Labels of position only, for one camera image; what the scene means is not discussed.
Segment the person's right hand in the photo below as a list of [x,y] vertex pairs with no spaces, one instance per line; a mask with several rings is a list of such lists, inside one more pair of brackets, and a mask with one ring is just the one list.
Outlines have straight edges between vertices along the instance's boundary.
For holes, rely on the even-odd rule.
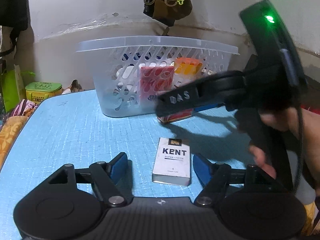
[[290,107],[282,112],[259,112],[262,122],[245,121],[239,128],[251,137],[249,152],[258,167],[287,189],[293,188],[287,151],[298,150],[298,113],[303,118],[303,169],[308,184],[319,195],[319,114],[307,109]]

